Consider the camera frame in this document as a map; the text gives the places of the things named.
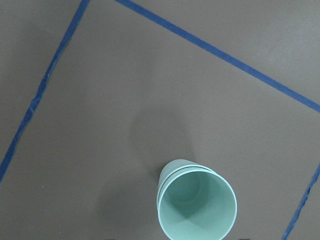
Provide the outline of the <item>green cup moved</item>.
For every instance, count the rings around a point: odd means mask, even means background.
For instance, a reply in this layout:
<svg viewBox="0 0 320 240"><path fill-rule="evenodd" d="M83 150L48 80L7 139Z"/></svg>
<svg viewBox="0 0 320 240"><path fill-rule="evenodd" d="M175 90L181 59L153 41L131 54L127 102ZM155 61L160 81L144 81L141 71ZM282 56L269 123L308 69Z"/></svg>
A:
<svg viewBox="0 0 320 240"><path fill-rule="evenodd" d="M235 223L237 207L235 193L222 177L192 167L166 181L157 212L170 240L222 240Z"/></svg>

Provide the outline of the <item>green cup on table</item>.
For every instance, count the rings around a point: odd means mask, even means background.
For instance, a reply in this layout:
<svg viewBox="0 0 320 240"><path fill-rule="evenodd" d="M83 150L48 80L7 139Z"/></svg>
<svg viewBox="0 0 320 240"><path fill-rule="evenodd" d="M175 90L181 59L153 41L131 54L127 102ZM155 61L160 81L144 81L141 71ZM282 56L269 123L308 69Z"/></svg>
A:
<svg viewBox="0 0 320 240"><path fill-rule="evenodd" d="M178 170L181 170L183 168L188 168L188 167L198 167L198 168L203 168L209 171L213 171L212 169L200 165L198 163L195 163L193 161L189 161L186 159L175 159L170 161L169 163L167 163L164 168L162 169L160 176L159 176L159 181L158 181L158 189L160 189L160 187L163 185L163 183L165 182L165 180L172 175L173 173L175 173Z"/></svg>

